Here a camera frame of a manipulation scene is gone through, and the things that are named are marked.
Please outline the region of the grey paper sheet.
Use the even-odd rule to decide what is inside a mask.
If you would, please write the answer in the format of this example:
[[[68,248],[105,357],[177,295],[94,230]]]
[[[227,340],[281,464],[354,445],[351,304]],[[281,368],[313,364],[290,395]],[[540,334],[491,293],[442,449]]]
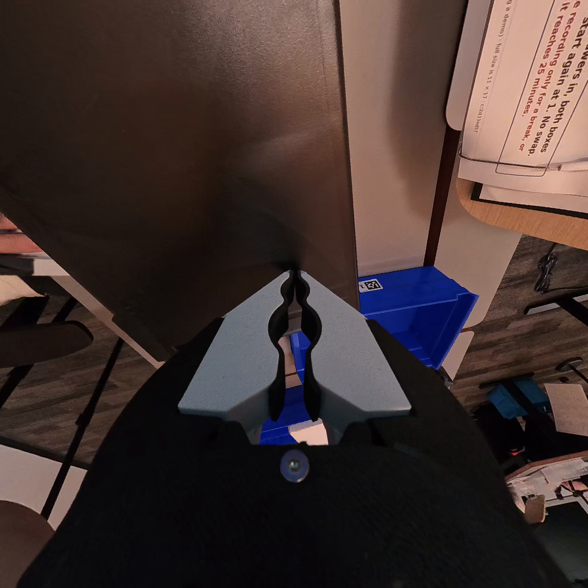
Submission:
[[[587,437],[587,396],[583,386],[546,383],[546,394],[559,433]]]

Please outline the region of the black stand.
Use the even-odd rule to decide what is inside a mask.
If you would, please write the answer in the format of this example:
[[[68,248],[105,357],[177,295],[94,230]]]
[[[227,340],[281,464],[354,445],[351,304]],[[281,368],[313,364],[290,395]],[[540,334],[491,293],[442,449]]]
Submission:
[[[77,420],[75,422],[77,427],[76,432],[72,438],[72,441],[66,452],[62,465],[60,466],[57,472],[53,485],[49,491],[48,497],[40,512],[41,517],[43,517],[46,521],[49,520],[49,517],[55,507],[58,496],[63,488],[68,472],[70,471],[70,467],[72,466],[74,459],[76,457],[77,450],[82,442],[82,439],[84,438],[85,431],[89,423],[92,421],[100,397],[102,396],[102,393],[104,392],[105,387],[107,386],[108,380],[112,374],[112,371],[114,370],[117,360],[119,359],[119,355],[121,353],[123,346],[124,341],[119,337],[114,345],[114,348],[112,349],[112,352],[100,375],[98,383],[96,384],[92,392],[92,395],[89,398],[88,403],[86,404],[81,414],[77,417]]]

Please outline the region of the printed instruction sheet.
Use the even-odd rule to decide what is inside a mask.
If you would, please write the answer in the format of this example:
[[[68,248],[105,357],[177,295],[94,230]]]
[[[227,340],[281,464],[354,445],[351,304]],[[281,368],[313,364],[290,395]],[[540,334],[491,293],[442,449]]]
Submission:
[[[587,196],[587,1],[493,1],[459,177]]]

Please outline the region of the black metal cabinet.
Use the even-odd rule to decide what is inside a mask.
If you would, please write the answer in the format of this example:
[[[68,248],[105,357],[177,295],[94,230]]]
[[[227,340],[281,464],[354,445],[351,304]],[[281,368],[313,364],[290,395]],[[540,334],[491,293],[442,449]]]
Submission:
[[[162,361],[287,269],[358,308],[338,1],[1,1],[1,211]]]

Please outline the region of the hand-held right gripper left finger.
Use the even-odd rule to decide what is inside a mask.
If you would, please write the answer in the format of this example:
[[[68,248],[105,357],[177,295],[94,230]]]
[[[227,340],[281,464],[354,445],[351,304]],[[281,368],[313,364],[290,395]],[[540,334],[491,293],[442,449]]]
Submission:
[[[251,443],[276,420],[285,400],[285,355],[279,339],[288,328],[293,271],[270,281],[223,319],[185,393],[180,413],[238,422]]]

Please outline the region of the black-bordered paper sheet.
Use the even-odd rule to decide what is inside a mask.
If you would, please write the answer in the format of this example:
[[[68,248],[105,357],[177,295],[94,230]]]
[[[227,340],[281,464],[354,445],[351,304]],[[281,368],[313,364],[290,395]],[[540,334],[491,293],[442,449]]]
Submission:
[[[515,208],[587,219],[587,196],[544,194],[475,182],[470,198],[473,201],[498,203]]]

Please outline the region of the cluttered cardboard box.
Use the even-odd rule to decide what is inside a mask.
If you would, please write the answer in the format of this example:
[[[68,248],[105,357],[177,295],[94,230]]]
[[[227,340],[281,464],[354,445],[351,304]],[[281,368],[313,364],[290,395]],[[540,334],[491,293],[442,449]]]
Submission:
[[[587,513],[587,451],[529,463],[505,482],[530,525],[544,523],[556,506],[575,503]]]

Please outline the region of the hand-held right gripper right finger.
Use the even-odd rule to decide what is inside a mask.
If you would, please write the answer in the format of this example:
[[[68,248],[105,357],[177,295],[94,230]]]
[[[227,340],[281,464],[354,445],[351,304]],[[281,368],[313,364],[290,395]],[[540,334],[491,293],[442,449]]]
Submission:
[[[407,416],[410,402],[364,316],[304,271],[298,304],[309,340],[305,406],[322,420],[328,443],[339,443],[352,423]]]

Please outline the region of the wooden desk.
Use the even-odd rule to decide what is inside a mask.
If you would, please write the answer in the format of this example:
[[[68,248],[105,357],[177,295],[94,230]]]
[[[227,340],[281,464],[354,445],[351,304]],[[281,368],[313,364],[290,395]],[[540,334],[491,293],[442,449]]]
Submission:
[[[575,249],[587,250],[587,219],[585,218],[517,208],[494,202],[475,201],[472,199],[473,181],[457,178],[454,184],[464,209],[485,224]]]

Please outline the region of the white table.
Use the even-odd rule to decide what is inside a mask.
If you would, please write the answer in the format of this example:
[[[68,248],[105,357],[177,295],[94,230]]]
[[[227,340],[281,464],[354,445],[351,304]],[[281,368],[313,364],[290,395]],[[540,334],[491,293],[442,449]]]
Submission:
[[[66,292],[75,298],[98,320],[108,327],[114,334],[125,341],[140,356],[146,359],[152,366],[159,368],[164,362],[156,360],[147,350],[133,340],[122,328],[115,325],[114,314],[107,309],[97,298],[80,285],[64,268],[59,266],[52,258],[45,254],[26,254],[32,259],[33,276],[48,276],[60,285]]]

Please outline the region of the blue plastic bin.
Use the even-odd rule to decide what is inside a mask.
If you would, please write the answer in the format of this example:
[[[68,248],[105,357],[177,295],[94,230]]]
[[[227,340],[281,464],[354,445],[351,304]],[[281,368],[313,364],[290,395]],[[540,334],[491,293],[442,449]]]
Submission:
[[[435,267],[421,267],[360,277],[360,312],[375,320],[425,366],[439,370],[479,296]],[[310,341],[302,332],[291,334],[296,373],[303,383]],[[260,445],[297,443],[290,426],[309,422],[302,385],[286,393],[277,422],[267,420]]]

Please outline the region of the white rounded board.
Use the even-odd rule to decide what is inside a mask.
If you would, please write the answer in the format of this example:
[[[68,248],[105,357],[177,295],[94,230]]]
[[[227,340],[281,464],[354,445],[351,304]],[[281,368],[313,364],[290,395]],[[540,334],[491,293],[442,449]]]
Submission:
[[[447,124],[462,131],[492,1],[467,1],[445,108]]]

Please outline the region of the white desk side panel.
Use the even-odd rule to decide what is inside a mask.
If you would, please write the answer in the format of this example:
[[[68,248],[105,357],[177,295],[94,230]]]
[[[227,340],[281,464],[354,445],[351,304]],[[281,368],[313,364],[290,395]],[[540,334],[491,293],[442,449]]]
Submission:
[[[461,204],[452,185],[435,267],[478,296],[462,332],[442,364],[453,380],[473,339],[473,327],[486,317],[520,238],[520,233],[485,224],[473,217]]]

